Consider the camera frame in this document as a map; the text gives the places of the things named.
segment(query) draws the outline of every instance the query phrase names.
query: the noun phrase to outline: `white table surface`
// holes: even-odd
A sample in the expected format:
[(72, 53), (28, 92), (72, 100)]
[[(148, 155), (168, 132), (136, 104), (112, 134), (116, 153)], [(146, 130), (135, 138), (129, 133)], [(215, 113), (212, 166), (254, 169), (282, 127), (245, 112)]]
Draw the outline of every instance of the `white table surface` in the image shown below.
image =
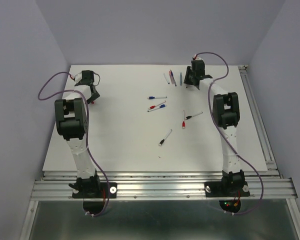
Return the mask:
[[(212, 123), (206, 90), (180, 86), (186, 65), (72, 65), (71, 74), (92, 70), (101, 76), (97, 87), (100, 97), (89, 105), (89, 147), (105, 171), (118, 172), (220, 172), (223, 166), (221, 140)], [(177, 87), (167, 84), (163, 73), (175, 75)], [(206, 65), (206, 74), (223, 76), (225, 66)], [(238, 152), (261, 172), (267, 171), (253, 117), (237, 66), (229, 67), (227, 78), (218, 84), (239, 96), (240, 121), (237, 127)], [(65, 89), (73, 89), (67, 79)], [(147, 112), (167, 96), (167, 107)], [(203, 111), (186, 121), (186, 116)], [(160, 147), (169, 129), (173, 132)], [(251, 168), (241, 163), (244, 171)], [(52, 133), (43, 171), (76, 171), (71, 151), (56, 126)]]

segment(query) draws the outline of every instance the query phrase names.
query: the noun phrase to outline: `gray wall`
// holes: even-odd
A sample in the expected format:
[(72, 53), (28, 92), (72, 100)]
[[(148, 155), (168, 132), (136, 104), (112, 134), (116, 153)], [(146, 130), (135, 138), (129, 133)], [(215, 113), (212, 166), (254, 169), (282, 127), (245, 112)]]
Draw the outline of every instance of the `gray wall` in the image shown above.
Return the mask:
[[(52, 130), (40, 87), (67, 62), (34, 0), (0, 0), (0, 240), (19, 239)], [(63, 78), (47, 91), (60, 90)]]
[(206, 50), (247, 64), (283, 2), (37, 0), (71, 64), (188, 64)]
[(276, 162), (300, 207), (300, 0), (286, 0), (248, 68)]

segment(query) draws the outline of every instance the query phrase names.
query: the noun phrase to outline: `purple cable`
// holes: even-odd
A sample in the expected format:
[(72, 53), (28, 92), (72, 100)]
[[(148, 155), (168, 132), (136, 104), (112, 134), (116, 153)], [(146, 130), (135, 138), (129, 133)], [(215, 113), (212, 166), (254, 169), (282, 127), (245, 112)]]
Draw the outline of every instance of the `purple cable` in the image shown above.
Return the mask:
[[(85, 96), (83, 95), (82, 92), (78, 91), (78, 90), (63, 90), (63, 91), (57, 91), (56, 93), (48, 96), (48, 97), (44, 97), (44, 98), (40, 98), (40, 95), (42, 93), (42, 91), (44, 90), (44, 88), (47, 86), (47, 84), (57, 75), (59, 74), (68, 74), (70, 77), (72, 76), (70, 73), (66, 72), (66, 71), (61, 71), (61, 72), (58, 72), (56, 73), (55, 75), (53, 75), (52, 77), (50, 77), (48, 79), (48, 81), (46, 81), (46, 83), (42, 86), (42, 88), (40, 89), (39, 93), (38, 93), (38, 100), (40, 101), (45, 101), (45, 100), (48, 100), (58, 94), (63, 94), (63, 93), (68, 93), (68, 92), (72, 92), (72, 93), (78, 93), (81, 95), (82, 99), (84, 100), (84, 103), (85, 103), (85, 106), (86, 106), (86, 118), (87, 118), (87, 121), (88, 121), (88, 124), (89, 124), (89, 107), (88, 107), (88, 102), (85, 98)], [(110, 183), (109, 183), (109, 179), (105, 173), (105, 171), (99, 166), (99, 164), (96, 162), (96, 160), (94, 159), (94, 157), (92, 156), (91, 154), (91, 151), (89, 149), (89, 143), (88, 143), (88, 132), (86, 133), (86, 146), (87, 146), (87, 151), (89, 153), (89, 156), (90, 158), (92, 159), (93, 163), (97, 166), (98, 169), (100, 169), (100, 171), (102, 172), (102, 174), (104, 175), (104, 178), (106, 180), (106, 184), (107, 184), (107, 187), (108, 187), (108, 198), (103, 206), (103, 209), (101, 210), (101, 212), (99, 212), (98, 214), (94, 214), (93, 217), (98, 217), (100, 216), (101, 214), (103, 214), (108, 206), (108, 203), (109, 203), (109, 196), (110, 196)]]
[(260, 176), (260, 173), (257, 171), (257, 169), (252, 166), (252, 164), (250, 162), (248, 162), (247, 160), (245, 160), (243, 157), (241, 157), (238, 152), (235, 150), (235, 148), (231, 145), (231, 143), (227, 140), (226, 136), (222, 133), (222, 131), (220, 130), (220, 128), (218, 127), (215, 119), (214, 119), (214, 116), (213, 116), (213, 113), (212, 113), (212, 109), (211, 109), (211, 100), (210, 100), (210, 92), (211, 92), (211, 87), (212, 85), (218, 81), (218, 80), (221, 80), (221, 79), (224, 79), (228, 76), (229, 74), (229, 66), (226, 62), (226, 60), (220, 56), (219, 54), (216, 54), (214, 52), (210, 52), (210, 51), (204, 51), (204, 52), (199, 52), (197, 53), (195, 56), (194, 56), (194, 60), (197, 58), (198, 55), (201, 55), (201, 54), (212, 54), (212, 55), (215, 55), (217, 57), (219, 57), (225, 64), (226, 66), (226, 74), (222, 77), (218, 77), (216, 78), (215, 80), (212, 81), (212, 83), (209, 85), (209, 88), (208, 88), (208, 105), (209, 105), (209, 111), (210, 111), (210, 115), (211, 115), (211, 118), (212, 118), (212, 121), (213, 121), (213, 124), (214, 126), (216, 127), (216, 129), (218, 130), (218, 132), (220, 133), (220, 135), (222, 136), (222, 138), (226, 141), (226, 143), (229, 145), (229, 147), (232, 149), (232, 151), (238, 156), (238, 158), (240, 158), (243, 162), (245, 162), (246, 164), (248, 164), (252, 169), (253, 171), (256, 173), (256, 175), (258, 176), (258, 178), (260, 179), (260, 184), (261, 184), (261, 195), (260, 195), (260, 198), (258, 200), (258, 203), (252, 207), (251, 209), (247, 210), (247, 211), (243, 211), (243, 212), (239, 212), (239, 213), (234, 213), (234, 215), (244, 215), (244, 214), (248, 214), (250, 212), (252, 212), (253, 210), (255, 210), (256, 208), (258, 208), (261, 204), (261, 201), (264, 197), (264, 182), (262, 181), (262, 178)]

